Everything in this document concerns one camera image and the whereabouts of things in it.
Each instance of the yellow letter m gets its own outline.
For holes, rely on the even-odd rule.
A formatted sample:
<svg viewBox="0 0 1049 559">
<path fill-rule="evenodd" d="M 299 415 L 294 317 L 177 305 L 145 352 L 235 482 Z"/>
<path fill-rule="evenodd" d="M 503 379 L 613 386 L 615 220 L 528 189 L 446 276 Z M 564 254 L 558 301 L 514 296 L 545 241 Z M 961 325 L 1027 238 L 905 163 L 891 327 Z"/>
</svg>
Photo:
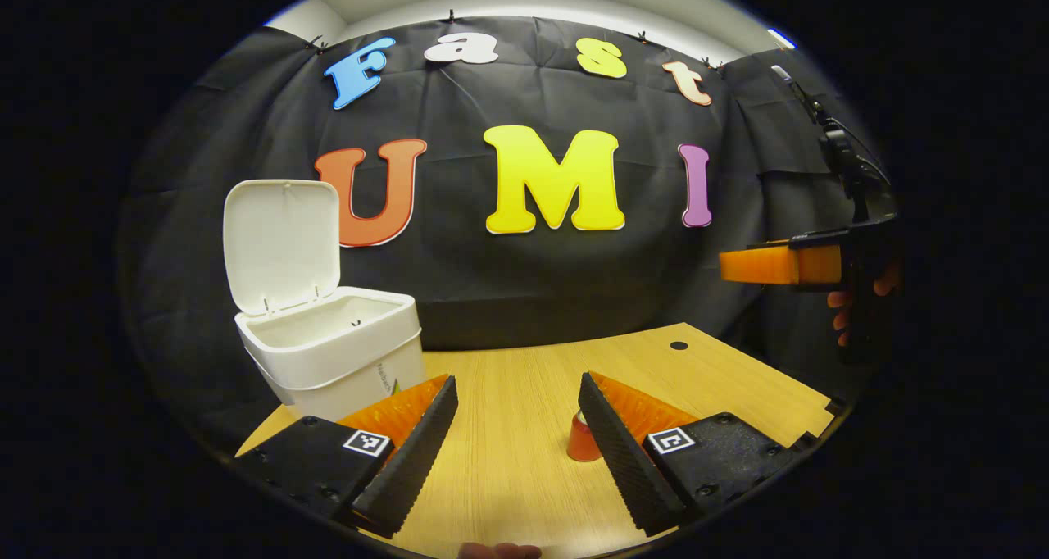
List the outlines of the yellow letter m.
<svg viewBox="0 0 1049 559">
<path fill-rule="evenodd" d="M 485 141 L 494 145 L 498 167 L 495 212 L 487 220 L 491 233 L 527 234 L 535 229 L 535 215 L 524 209 L 526 186 L 552 230 L 561 227 L 576 189 L 579 209 L 572 223 L 577 230 L 619 230 L 626 223 L 616 203 L 612 153 L 619 141 L 612 134 L 580 130 L 561 164 L 529 126 L 494 126 L 486 130 Z"/>
</svg>

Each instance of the open lid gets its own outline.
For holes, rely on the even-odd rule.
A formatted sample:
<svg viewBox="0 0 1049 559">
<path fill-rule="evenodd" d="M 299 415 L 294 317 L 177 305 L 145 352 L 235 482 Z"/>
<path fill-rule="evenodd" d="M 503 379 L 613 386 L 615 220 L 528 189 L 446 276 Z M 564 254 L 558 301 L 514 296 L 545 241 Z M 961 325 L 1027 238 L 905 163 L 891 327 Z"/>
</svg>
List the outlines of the open lid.
<svg viewBox="0 0 1049 559">
<path fill-rule="evenodd" d="M 339 194 L 326 181 L 241 181 L 226 196 L 222 250 L 243 313 L 327 297 L 339 285 Z"/>
</svg>

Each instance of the wooden table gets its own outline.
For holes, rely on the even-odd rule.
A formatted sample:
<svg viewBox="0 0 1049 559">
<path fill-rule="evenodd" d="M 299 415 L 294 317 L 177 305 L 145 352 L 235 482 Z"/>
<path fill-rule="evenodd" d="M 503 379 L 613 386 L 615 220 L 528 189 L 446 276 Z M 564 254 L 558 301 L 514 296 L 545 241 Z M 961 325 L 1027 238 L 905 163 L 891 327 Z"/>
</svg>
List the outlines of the wooden table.
<svg viewBox="0 0 1049 559">
<path fill-rule="evenodd" d="M 671 342 L 688 347 L 672 349 Z M 697 417 L 731 412 L 785 447 L 805 432 L 819 436 L 833 417 L 827 395 L 689 324 L 423 359 L 427 377 L 455 375 L 458 410 L 404 529 L 392 541 L 373 538 L 442 559 L 455 557 L 464 541 L 535 544 L 544 559 L 561 559 L 656 538 L 634 526 L 603 460 L 577 463 L 565 454 L 584 372 L 622 381 Z M 278 408 L 237 456 L 293 421 Z"/>
</svg>

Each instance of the hand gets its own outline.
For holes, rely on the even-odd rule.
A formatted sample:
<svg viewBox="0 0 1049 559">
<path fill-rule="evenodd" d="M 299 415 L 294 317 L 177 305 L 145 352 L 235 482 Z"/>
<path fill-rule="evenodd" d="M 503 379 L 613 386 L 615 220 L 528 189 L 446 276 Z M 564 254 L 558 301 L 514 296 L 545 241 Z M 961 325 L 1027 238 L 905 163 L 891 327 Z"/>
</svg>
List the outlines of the hand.
<svg viewBox="0 0 1049 559">
<path fill-rule="evenodd" d="M 880 279 L 874 281 L 874 294 L 878 297 L 885 297 L 900 283 L 900 261 L 893 261 L 885 268 L 885 274 Z M 837 331 L 845 330 L 838 337 L 838 346 L 847 346 L 849 343 L 849 314 L 852 309 L 852 294 L 847 291 L 835 291 L 827 296 L 827 305 L 831 309 L 841 308 L 841 311 L 834 317 L 834 328 Z"/>
<path fill-rule="evenodd" d="M 464 542 L 456 559 L 539 559 L 540 557 L 542 551 L 531 544 L 501 542 L 495 544 L 493 549 L 476 542 Z"/>
</svg>

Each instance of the white container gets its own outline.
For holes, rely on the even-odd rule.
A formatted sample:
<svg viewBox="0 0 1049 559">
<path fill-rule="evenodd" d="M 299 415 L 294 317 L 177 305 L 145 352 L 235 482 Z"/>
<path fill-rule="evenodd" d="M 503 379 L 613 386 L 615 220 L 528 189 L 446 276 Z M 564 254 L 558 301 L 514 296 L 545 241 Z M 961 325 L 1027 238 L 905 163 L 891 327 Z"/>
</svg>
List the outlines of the white container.
<svg viewBox="0 0 1049 559">
<path fill-rule="evenodd" d="M 414 298 L 338 286 L 334 186 L 241 181 L 222 248 L 240 339 L 293 414 L 338 422 L 425 379 Z"/>
</svg>

